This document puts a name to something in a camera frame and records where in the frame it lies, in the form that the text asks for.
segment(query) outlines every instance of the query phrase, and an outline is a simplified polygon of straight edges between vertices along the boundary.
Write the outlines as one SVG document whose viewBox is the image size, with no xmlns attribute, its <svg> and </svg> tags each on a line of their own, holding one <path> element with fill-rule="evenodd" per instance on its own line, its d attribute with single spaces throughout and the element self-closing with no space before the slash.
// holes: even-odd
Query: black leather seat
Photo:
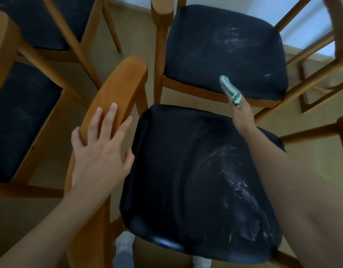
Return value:
<svg viewBox="0 0 343 268">
<path fill-rule="evenodd" d="M 226 75 L 246 98 L 281 100 L 288 88 L 281 36 L 245 14 L 189 5 L 178 10 L 166 48 L 165 76 L 222 93 Z"/>
<path fill-rule="evenodd" d="M 61 96 L 37 68 L 16 62 L 0 90 L 0 182 L 9 182 Z"/>
<path fill-rule="evenodd" d="M 260 129 L 284 150 L 281 140 Z M 221 261 L 264 263 L 282 233 L 232 119 L 153 105 L 138 121 L 120 212 L 135 235 Z"/>
<path fill-rule="evenodd" d="M 81 41 L 95 0 L 54 0 L 67 24 Z M 41 0 L 0 0 L 4 11 L 20 27 L 23 38 L 38 49 L 66 51 L 70 47 Z"/>
</svg>

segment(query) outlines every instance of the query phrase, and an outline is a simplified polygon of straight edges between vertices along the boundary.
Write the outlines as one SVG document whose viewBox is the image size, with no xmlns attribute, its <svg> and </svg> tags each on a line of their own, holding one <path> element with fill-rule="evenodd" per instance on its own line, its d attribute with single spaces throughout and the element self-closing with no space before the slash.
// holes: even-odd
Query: sneaker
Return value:
<svg viewBox="0 0 343 268">
<path fill-rule="evenodd" d="M 211 259 L 205 259 L 199 256 L 193 256 L 194 268 L 210 268 Z"/>
<path fill-rule="evenodd" d="M 123 233 L 116 239 L 116 255 L 120 252 L 129 252 L 133 255 L 133 242 L 135 235 L 123 231 Z"/>
</svg>

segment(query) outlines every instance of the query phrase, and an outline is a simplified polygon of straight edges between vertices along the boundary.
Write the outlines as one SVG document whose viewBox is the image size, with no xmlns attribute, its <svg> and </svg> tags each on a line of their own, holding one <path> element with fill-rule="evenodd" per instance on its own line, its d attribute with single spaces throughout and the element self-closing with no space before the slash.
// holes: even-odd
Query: forearm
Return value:
<svg viewBox="0 0 343 268">
<path fill-rule="evenodd" d="M 304 264 L 343 267 L 343 195 L 260 130 L 244 135 L 285 237 Z"/>
<path fill-rule="evenodd" d="M 56 267 L 77 232 L 102 205 L 103 192 L 79 187 L 29 234 L 0 258 L 0 268 Z"/>
</svg>

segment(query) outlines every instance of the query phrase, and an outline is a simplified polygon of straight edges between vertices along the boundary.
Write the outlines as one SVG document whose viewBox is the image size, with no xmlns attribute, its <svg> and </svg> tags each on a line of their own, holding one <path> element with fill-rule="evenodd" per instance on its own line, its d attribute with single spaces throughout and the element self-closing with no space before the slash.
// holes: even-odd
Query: chair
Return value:
<svg viewBox="0 0 343 268">
<path fill-rule="evenodd" d="M 332 33 L 288 63 L 279 33 L 310 0 L 299 0 L 274 27 L 261 19 L 225 9 L 187 6 L 186 1 L 178 0 L 173 17 L 174 0 L 151 0 L 157 28 L 154 103 L 160 103 L 163 86 L 227 103 L 219 84 L 219 76 L 226 75 L 251 106 L 264 108 L 255 115 L 259 121 L 343 66 L 343 0 L 323 0 L 332 20 Z M 307 58 L 330 43 L 333 36 L 335 60 L 287 91 L 286 66 Z"/>
<path fill-rule="evenodd" d="M 112 102 L 118 104 L 112 135 L 134 103 L 140 115 L 132 146 L 135 161 L 120 201 L 121 216 L 110 223 L 108 198 L 72 242 L 71 267 L 111 267 L 115 254 L 111 241 L 126 228 L 142 239 L 186 254 L 302 267 L 297 259 L 277 250 L 280 227 L 232 119 L 172 105 L 154 104 L 148 109 L 146 80 L 147 67 L 141 61 L 123 61 L 82 123 L 80 133 L 86 143 L 87 127 L 97 107 L 107 113 Z M 343 117 L 335 124 L 280 138 L 260 130 L 282 150 L 284 145 L 337 134 L 343 144 Z M 74 164 L 72 154 L 66 193 L 71 189 Z"/>
<path fill-rule="evenodd" d="M 35 67 L 14 62 L 17 52 Z M 64 106 L 90 102 L 72 88 L 22 39 L 19 27 L 0 11 L 0 196 L 62 197 L 63 190 L 28 185 L 49 135 L 63 121 Z"/>
<path fill-rule="evenodd" d="M 46 59 L 81 63 L 97 89 L 103 83 L 89 53 L 101 10 L 117 51 L 122 51 L 106 0 L 0 0 L 0 10 L 19 25 L 27 43 Z"/>
</svg>

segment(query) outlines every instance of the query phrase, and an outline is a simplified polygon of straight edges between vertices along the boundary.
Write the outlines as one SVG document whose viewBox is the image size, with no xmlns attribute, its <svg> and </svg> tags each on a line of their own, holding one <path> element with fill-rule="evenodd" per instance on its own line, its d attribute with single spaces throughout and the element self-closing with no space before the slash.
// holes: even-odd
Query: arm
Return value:
<svg viewBox="0 0 343 268">
<path fill-rule="evenodd" d="M 274 145 L 255 125 L 250 105 L 231 103 L 283 233 L 304 267 L 343 267 L 343 195 Z"/>
<path fill-rule="evenodd" d="M 114 103 L 103 120 L 98 138 L 102 109 L 97 109 L 89 125 L 87 146 L 80 140 L 79 128 L 73 131 L 71 140 L 76 165 L 71 192 L 36 228 L 0 258 L 0 268 L 55 267 L 77 232 L 129 174 L 134 156 L 129 149 L 122 162 L 120 147 L 132 118 L 127 118 L 110 139 L 116 111 Z"/>
</svg>

